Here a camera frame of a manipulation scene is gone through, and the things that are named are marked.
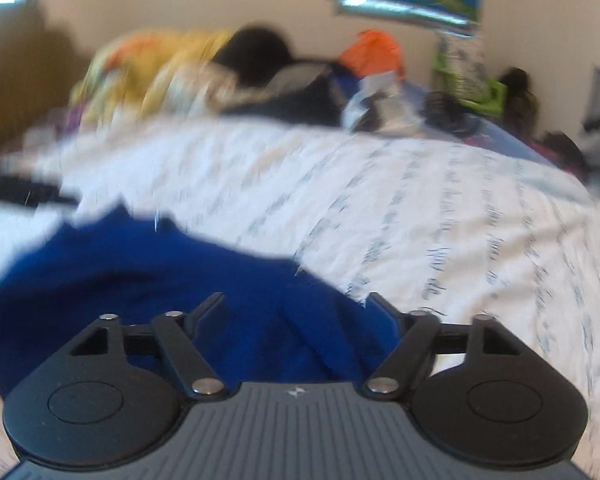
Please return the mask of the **blue sweater with white print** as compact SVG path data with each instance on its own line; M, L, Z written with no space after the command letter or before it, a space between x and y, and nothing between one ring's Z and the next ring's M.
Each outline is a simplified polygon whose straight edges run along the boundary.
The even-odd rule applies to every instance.
M168 219L118 207L61 226L0 278L0 395L7 396L99 315L129 324L196 309L219 292L215 324L195 344L222 381L362 384L396 348L399 330L290 259L198 240Z

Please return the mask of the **white patterned bed sheet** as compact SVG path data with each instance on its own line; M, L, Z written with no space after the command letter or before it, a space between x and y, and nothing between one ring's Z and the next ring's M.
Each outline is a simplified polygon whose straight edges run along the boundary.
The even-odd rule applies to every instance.
M294 258L354 299L496 316L583 393L576 460L600 479L600 198L550 166L433 140L264 119L159 118L12 166L190 235Z

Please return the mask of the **silver plastic bag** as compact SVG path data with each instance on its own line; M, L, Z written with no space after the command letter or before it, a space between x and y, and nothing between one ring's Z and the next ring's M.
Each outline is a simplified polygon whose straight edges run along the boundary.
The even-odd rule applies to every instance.
M419 134L422 118L407 99L397 72L367 76L340 116L341 128L387 138Z

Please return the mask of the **grey and navy jacket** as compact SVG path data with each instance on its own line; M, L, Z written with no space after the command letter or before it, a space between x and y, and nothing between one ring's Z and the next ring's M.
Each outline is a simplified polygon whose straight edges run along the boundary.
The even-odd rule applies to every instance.
M300 60L272 78L262 101L235 104L220 115L339 128L341 114L359 88L358 76L339 62Z

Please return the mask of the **brown wooden headboard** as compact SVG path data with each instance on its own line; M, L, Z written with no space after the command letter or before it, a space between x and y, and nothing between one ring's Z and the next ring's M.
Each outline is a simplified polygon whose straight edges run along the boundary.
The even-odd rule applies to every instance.
M50 110L67 104L85 54L36 3L0 4L0 151Z

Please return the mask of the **yellow floral quilt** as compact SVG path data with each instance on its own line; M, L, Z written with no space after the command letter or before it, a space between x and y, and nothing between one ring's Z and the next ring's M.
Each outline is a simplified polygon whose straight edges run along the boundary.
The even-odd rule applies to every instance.
M183 65L206 64L235 35L233 29L141 29L101 47L72 88L68 105L80 125L108 126L117 112L156 114Z

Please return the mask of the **orange garment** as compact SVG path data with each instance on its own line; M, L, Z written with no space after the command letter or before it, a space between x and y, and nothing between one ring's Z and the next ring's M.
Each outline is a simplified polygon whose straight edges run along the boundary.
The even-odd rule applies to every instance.
M403 52L393 36L379 29L366 29L358 39L344 50L338 63L350 70L358 79L393 72L405 79Z

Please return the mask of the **black garment on bed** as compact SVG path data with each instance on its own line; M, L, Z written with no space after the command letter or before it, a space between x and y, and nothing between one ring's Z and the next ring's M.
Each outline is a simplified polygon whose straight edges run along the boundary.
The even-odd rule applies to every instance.
M234 72L241 87L261 88L294 64L294 56L277 30L246 26L234 33L211 62Z

